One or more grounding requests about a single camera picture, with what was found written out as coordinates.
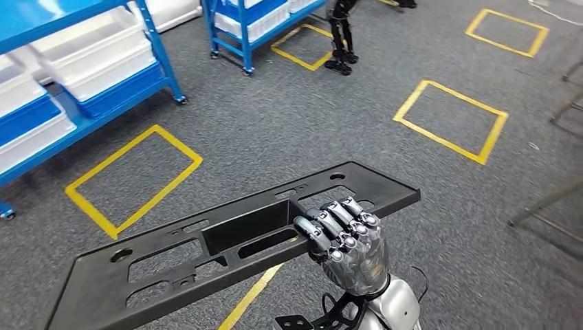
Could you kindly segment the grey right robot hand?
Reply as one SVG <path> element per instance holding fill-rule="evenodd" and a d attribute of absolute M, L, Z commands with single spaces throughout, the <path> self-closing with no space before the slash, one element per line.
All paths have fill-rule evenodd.
<path fill-rule="evenodd" d="M 338 287 L 370 296 L 388 283 L 388 255 L 380 219 L 352 197 L 331 201 L 294 225 L 310 240 L 309 256 Z"/>

